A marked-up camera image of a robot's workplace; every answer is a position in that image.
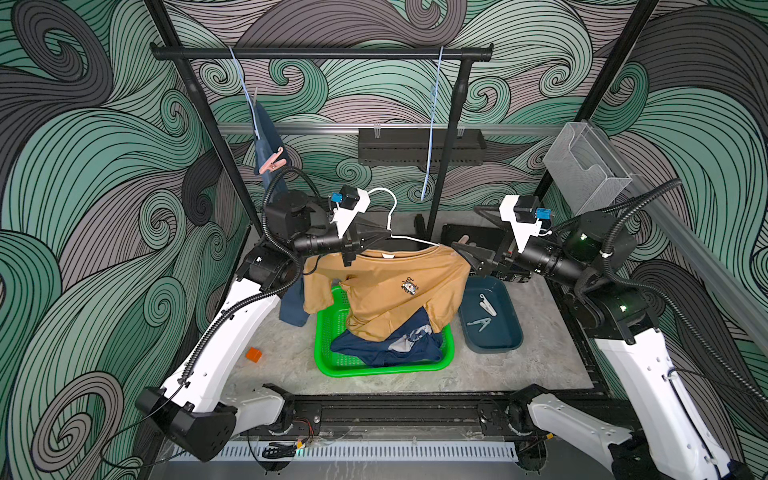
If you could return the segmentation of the white wire hanger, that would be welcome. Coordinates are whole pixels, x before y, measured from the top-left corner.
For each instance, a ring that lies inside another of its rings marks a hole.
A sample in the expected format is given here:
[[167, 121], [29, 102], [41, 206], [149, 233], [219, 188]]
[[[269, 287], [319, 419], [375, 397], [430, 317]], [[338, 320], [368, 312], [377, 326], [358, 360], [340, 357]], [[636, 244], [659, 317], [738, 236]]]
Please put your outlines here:
[[395, 235], [393, 233], [393, 231], [392, 231], [392, 218], [393, 218], [393, 214], [394, 214], [395, 210], [397, 209], [398, 200], [397, 200], [397, 196], [395, 195], [395, 193], [392, 192], [390, 189], [385, 188], [385, 187], [375, 187], [373, 189], [367, 190], [366, 193], [368, 194], [369, 198], [371, 198], [374, 194], [377, 194], [377, 193], [386, 193], [386, 194], [388, 194], [391, 197], [391, 199], [392, 199], [392, 206], [390, 207], [390, 209], [389, 209], [389, 211], [387, 213], [387, 221], [386, 221], [386, 230], [390, 234], [390, 238], [396, 239], [396, 240], [408, 240], [408, 241], [412, 241], [412, 242], [423, 244], [423, 245], [427, 245], [427, 246], [438, 246], [437, 243], [434, 243], [434, 242], [429, 241], [429, 240], [424, 240], [424, 239], [421, 239], [421, 238], [411, 237], [411, 236], [407, 236], [407, 235]]

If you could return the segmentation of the tan cartoon print t-shirt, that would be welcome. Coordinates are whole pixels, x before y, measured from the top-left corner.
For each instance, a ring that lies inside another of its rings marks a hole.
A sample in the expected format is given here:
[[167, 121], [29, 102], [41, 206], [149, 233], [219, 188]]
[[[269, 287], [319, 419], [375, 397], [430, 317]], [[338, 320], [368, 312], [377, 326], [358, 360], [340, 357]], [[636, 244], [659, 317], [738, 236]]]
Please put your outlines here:
[[347, 295], [347, 329], [368, 341], [383, 341], [423, 309], [431, 328], [442, 331], [457, 314], [470, 274], [469, 263], [450, 247], [415, 252], [367, 250], [346, 266], [340, 253], [305, 262], [304, 310], [318, 313], [334, 303], [338, 283]]

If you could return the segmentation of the navy Mickey print t-shirt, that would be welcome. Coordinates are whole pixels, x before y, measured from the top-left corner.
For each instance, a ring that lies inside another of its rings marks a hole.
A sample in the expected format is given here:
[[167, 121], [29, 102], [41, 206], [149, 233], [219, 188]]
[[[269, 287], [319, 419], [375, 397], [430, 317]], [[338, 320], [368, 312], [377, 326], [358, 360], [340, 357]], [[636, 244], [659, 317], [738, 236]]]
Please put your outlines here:
[[440, 361], [442, 346], [443, 334], [432, 329], [426, 310], [420, 308], [383, 341], [364, 340], [345, 331], [331, 342], [330, 349], [380, 368]]

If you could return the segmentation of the light blue wire hanger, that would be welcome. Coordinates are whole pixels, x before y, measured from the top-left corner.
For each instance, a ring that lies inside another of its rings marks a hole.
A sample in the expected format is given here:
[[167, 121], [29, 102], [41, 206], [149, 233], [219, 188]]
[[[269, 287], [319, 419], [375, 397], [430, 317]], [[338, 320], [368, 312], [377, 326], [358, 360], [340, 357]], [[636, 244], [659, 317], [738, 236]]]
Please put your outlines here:
[[423, 179], [422, 187], [420, 191], [420, 197], [419, 197], [420, 201], [425, 200], [427, 187], [430, 179], [430, 171], [431, 171], [433, 151], [434, 151], [435, 121], [436, 121], [437, 106], [439, 103], [439, 96], [440, 96], [441, 70], [442, 70], [442, 61], [444, 57], [444, 51], [445, 51], [445, 47], [441, 46], [438, 53], [436, 70], [435, 70], [435, 79], [434, 79], [433, 89], [431, 93], [431, 108], [430, 108], [429, 127], [428, 127], [427, 154], [426, 154], [426, 164], [424, 169], [425, 175], [424, 175], [424, 179]]

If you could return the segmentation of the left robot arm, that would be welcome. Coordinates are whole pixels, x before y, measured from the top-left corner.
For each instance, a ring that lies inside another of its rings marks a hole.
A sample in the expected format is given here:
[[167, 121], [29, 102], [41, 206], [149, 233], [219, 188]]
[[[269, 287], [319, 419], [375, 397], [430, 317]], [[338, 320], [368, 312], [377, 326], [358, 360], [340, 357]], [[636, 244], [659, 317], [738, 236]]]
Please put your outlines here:
[[225, 382], [239, 355], [269, 313], [304, 275], [309, 257], [340, 254], [349, 265], [388, 227], [360, 233], [356, 218], [370, 205], [368, 191], [343, 186], [327, 200], [302, 191], [277, 190], [283, 167], [263, 201], [262, 239], [236, 272], [221, 309], [192, 352], [161, 386], [146, 388], [136, 402], [146, 421], [183, 453], [208, 462], [231, 438], [256, 427], [286, 431], [293, 395], [267, 383], [238, 400], [224, 398]]

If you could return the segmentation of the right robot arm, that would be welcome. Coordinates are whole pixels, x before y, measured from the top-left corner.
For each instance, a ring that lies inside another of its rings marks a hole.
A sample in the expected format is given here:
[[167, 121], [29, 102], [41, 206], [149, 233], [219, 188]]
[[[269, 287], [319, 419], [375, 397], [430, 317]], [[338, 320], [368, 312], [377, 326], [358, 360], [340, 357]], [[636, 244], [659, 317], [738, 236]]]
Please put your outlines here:
[[749, 467], [730, 457], [708, 427], [669, 354], [659, 317], [647, 297], [662, 300], [692, 336], [739, 383], [739, 392], [760, 401], [751, 385], [703, 337], [684, 310], [660, 288], [620, 277], [611, 262], [619, 255], [619, 235], [627, 221], [667, 192], [681, 186], [669, 180], [630, 200], [601, 208], [609, 218], [599, 248], [587, 261], [571, 259], [554, 242], [564, 224], [543, 229], [545, 216], [536, 196], [509, 195], [500, 205], [477, 206], [476, 214], [503, 229], [508, 238], [497, 250], [452, 247], [474, 273], [496, 270], [534, 273], [568, 287], [570, 310], [608, 360], [639, 420], [632, 431], [579, 410], [548, 390], [531, 385], [510, 407], [514, 427], [534, 444], [550, 433], [598, 461], [617, 479], [749, 479]]

